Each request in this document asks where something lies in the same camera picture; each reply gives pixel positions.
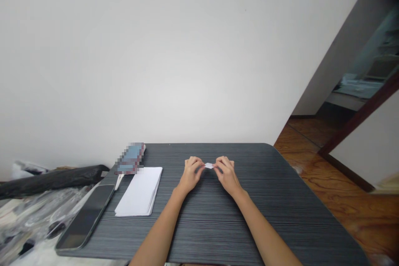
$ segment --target white wall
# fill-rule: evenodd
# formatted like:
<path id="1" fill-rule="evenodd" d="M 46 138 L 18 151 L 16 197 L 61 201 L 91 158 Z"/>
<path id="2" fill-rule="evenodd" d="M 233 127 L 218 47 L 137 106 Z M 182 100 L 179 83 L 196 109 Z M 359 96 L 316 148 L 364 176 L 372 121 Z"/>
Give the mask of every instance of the white wall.
<path id="1" fill-rule="evenodd" d="M 356 2 L 300 97 L 293 115 L 317 113 L 397 1 L 358 0 Z"/>
<path id="2" fill-rule="evenodd" d="M 355 2 L 0 0 L 0 180 L 134 141 L 274 144 Z"/>
<path id="3" fill-rule="evenodd" d="M 378 188 L 399 172 L 399 91 L 394 93 L 332 152 L 335 159 Z"/>

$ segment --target table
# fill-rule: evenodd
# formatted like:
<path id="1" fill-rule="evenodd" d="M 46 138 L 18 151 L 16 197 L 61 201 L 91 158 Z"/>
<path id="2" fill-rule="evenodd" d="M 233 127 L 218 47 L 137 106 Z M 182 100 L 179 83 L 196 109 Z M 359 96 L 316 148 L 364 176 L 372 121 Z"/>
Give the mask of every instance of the table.
<path id="1" fill-rule="evenodd" d="M 369 265 L 356 241 L 280 153 L 265 143 L 146 144 L 143 164 L 162 166 L 153 212 L 115 217 L 132 176 L 126 175 L 87 245 L 64 256 L 131 259 L 166 205 L 190 156 L 235 161 L 241 186 L 304 265 Z M 101 182 L 115 183 L 116 165 Z M 180 211 L 168 262 L 263 265 L 251 233 L 214 170 L 205 169 Z"/>

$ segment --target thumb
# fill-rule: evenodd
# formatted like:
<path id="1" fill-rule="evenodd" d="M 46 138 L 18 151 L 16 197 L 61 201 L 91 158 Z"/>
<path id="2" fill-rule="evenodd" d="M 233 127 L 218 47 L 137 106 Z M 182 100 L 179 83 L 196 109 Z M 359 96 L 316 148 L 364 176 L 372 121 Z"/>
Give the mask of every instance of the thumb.
<path id="1" fill-rule="evenodd" d="M 205 167 L 202 166 L 202 167 L 197 171 L 197 174 L 195 175 L 195 179 L 196 179 L 197 182 L 200 180 L 200 176 L 201 176 L 202 172 L 204 171 L 204 169 L 205 169 Z"/>
<path id="2" fill-rule="evenodd" d="M 221 181 L 223 175 L 222 175 L 222 173 L 220 172 L 219 168 L 214 167 L 213 170 L 215 171 L 215 173 L 216 173 L 217 178 L 219 179 L 219 181 Z"/>

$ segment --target stack of white paper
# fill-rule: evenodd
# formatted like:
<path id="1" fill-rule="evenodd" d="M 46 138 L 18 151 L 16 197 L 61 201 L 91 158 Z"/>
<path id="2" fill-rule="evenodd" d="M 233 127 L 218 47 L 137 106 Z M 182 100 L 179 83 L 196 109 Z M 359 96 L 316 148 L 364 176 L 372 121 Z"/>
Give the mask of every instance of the stack of white paper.
<path id="1" fill-rule="evenodd" d="M 134 175 L 115 209 L 115 216 L 148 216 L 153 211 L 162 167 L 143 167 Z"/>

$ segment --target black smartphone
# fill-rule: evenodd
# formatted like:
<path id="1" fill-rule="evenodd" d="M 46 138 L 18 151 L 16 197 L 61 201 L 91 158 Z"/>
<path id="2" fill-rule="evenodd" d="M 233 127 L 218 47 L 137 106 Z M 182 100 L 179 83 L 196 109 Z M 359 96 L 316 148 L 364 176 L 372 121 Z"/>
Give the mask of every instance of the black smartphone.
<path id="1" fill-rule="evenodd" d="M 56 251 L 80 249 L 86 244 L 114 190 L 115 185 L 99 185 L 95 188 L 59 238 L 55 246 Z"/>

